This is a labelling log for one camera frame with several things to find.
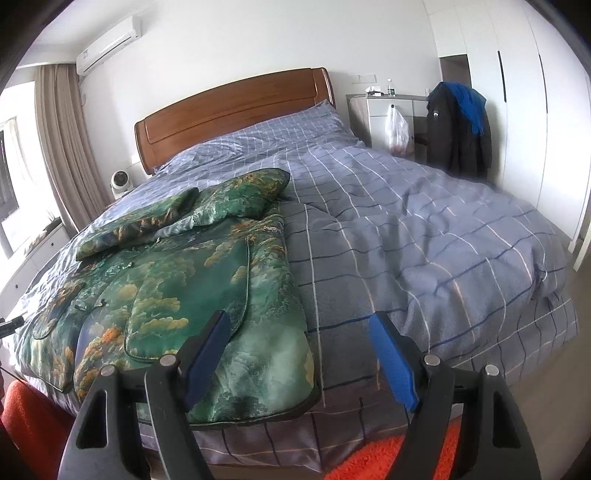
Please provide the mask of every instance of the curtain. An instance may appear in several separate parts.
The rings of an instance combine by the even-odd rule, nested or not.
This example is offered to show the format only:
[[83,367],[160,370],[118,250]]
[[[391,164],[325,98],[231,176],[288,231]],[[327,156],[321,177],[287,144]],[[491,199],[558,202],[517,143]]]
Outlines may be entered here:
[[74,64],[38,68],[35,114],[51,188],[74,236],[111,202],[90,150]]

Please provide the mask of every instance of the plaid bed sheet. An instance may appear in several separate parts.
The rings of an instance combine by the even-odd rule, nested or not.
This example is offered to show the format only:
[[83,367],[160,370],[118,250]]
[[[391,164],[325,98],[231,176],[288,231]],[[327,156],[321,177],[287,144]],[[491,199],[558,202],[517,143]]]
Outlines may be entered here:
[[[266,167],[291,174],[281,213],[322,397],[295,420],[195,432],[209,462],[325,471],[406,428],[366,334],[376,310],[424,352],[468,369],[493,363],[509,383],[577,334],[563,248],[537,210],[366,148],[327,103],[185,150],[89,230],[189,186]],[[46,273],[49,293],[33,289],[23,301],[43,304],[40,295],[75,265],[76,242]],[[79,408],[72,395],[47,394]],[[149,426],[142,438],[156,448]]]

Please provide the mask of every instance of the pillow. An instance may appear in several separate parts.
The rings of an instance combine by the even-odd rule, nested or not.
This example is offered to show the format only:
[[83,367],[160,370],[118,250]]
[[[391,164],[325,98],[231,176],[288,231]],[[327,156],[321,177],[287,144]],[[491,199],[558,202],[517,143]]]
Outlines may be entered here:
[[236,157],[270,156],[298,145],[333,141],[355,145],[358,140],[328,101],[301,112],[260,122],[236,132],[212,138],[175,155],[159,172],[177,171]]

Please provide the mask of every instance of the white fan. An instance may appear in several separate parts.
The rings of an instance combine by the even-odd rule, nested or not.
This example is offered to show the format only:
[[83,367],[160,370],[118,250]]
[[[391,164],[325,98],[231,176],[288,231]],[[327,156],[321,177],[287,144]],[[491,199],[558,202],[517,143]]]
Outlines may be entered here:
[[129,175],[125,170],[118,170],[113,173],[111,177],[111,190],[115,200],[127,195],[134,189],[134,184],[131,182]]

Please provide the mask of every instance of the white cabinet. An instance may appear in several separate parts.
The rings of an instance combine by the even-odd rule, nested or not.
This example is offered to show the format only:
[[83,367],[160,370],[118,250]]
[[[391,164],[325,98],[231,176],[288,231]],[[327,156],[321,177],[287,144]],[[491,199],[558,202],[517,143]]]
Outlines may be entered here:
[[26,257],[23,248],[15,252],[7,262],[12,272],[4,272],[6,281],[0,286],[0,317],[8,317],[37,273],[69,241],[66,229],[60,225]]
[[[367,98],[356,96],[349,101],[349,119],[353,133],[376,150],[388,151],[386,135],[386,119],[388,110],[396,107],[408,122],[410,143],[414,143],[414,120],[416,117],[427,116],[427,100],[424,97],[397,95],[394,97]],[[416,158],[422,158],[418,152]]]
[[31,253],[31,261],[35,265],[37,271],[41,271],[46,263],[49,262],[49,260],[60,251],[60,248],[69,241],[70,238],[63,225],[47,235],[47,238]]
[[558,31],[524,4],[544,68],[548,138],[538,209],[570,238],[580,229],[591,160],[585,70]]
[[429,15],[429,20],[431,20],[431,28],[433,29],[433,37],[439,57],[466,54],[462,29],[454,7],[447,7]]
[[444,8],[453,7],[454,0],[423,0],[423,3],[425,4],[425,10],[427,10],[427,13],[431,15]]
[[501,187],[535,206],[546,155],[546,98],[538,48],[520,1],[486,4],[499,44],[507,99]]
[[31,280],[37,274],[32,262],[25,261],[0,292],[0,317],[8,319],[18,299],[26,292]]
[[507,108],[495,30],[484,2],[458,5],[456,12],[466,43],[472,88],[486,98],[492,140],[489,180],[500,185],[505,164]]

